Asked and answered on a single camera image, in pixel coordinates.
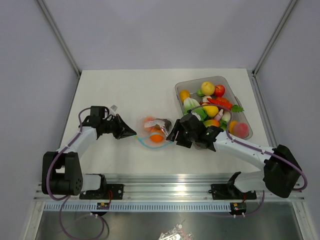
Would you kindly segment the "brown toy kiwi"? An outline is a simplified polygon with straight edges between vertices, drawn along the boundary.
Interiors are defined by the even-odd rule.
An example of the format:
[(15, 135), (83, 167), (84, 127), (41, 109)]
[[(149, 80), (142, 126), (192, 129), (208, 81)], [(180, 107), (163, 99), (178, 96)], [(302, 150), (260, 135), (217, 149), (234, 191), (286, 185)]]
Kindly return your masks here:
[(163, 118), (161, 119), (161, 121), (163, 122), (163, 126), (166, 128), (166, 129), (170, 129), (171, 126), (172, 126), (172, 122), (166, 118)]

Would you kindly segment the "orange toy tangerine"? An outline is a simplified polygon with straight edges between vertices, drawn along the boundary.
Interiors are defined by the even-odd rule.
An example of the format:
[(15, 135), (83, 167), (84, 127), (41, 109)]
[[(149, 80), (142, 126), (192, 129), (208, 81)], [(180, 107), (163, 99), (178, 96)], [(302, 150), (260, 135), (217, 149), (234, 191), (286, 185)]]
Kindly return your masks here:
[(150, 140), (153, 143), (159, 144), (162, 143), (165, 139), (164, 133), (159, 129), (153, 129), (150, 134)]

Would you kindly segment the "clear zip top bag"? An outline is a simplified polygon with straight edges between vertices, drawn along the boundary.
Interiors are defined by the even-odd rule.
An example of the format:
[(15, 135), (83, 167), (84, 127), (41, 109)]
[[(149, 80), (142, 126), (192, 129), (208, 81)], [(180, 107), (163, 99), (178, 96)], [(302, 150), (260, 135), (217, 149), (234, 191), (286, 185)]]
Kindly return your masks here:
[(167, 140), (172, 129), (173, 122), (170, 119), (145, 115), (137, 120), (135, 139), (148, 149), (163, 149), (172, 144)]

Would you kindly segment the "orange pink toy peach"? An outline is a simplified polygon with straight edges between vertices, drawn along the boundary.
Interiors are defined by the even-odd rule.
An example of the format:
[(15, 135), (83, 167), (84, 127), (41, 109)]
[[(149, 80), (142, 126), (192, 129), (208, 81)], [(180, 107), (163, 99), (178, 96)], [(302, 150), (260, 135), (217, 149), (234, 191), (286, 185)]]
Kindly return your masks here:
[(153, 129), (152, 122), (155, 120), (152, 116), (147, 116), (143, 119), (143, 129), (150, 132)]

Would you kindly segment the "yellow toy pear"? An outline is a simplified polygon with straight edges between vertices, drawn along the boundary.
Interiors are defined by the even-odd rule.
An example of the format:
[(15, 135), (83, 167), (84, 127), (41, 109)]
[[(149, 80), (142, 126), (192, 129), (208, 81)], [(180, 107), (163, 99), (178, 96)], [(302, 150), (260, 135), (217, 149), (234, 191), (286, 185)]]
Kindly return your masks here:
[(210, 118), (214, 118), (219, 113), (219, 108), (217, 106), (204, 105), (202, 109)]

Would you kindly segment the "orange toy carrot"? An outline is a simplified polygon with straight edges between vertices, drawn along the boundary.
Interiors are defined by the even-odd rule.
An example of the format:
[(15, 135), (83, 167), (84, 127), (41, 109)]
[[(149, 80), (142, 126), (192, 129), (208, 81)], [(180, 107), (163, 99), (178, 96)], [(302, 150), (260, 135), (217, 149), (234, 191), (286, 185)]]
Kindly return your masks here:
[(211, 103), (211, 104), (214, 104), (214, 105), (218, 105), (220, 107), (227, 108), (230, 111), (235, 112), (235, 113), (241, 113), (241, 112), (244, 111), (243, 107), (241, 107), (239, 105), (233, 105), (233, 104), (231, 104), (229, 102), (224, 102), (224, 101), (220, 101), (220, 100), (216, 100), (216, 99), (212, 99), (212, 98), (208, 98), (207, 102)]

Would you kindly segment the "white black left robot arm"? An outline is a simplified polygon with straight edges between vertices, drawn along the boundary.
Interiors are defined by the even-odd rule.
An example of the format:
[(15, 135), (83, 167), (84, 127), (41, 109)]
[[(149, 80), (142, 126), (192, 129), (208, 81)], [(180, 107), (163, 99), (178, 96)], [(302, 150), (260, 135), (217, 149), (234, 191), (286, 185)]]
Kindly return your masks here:
[(105, 176), (83, 174), (81, 157), (104, 134), (111, 134), (117, 140), (137, 134), (119, 114), (106, 106), (87, 107), (79, 112), (78, 120), (79, 127), (72, 139), (56, 151), (46, 152), (42, 159), (41, 189), (54, 201), (87, 191), (103, 199), (108, 194)]

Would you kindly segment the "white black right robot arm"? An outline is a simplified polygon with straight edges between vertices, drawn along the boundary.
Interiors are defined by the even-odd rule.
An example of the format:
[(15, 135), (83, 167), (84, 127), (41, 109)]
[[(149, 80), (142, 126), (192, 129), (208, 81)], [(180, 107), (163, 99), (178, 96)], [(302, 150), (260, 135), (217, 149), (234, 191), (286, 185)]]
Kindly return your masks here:
[(284, 145), (262, 147), (230, 135), (217, 126), (206, 127), (195, 115), (188, 113), (177, 119), (167, 141), (178, 146), (226, 153), (247, 162), (255, 172), (235, 172), (226, 183), (211, 186), (213, 199), (254, 200), (257, 191), (269, 191), (280, 198), (288, 198), (295, 191), (302, 169), (291, 151)]

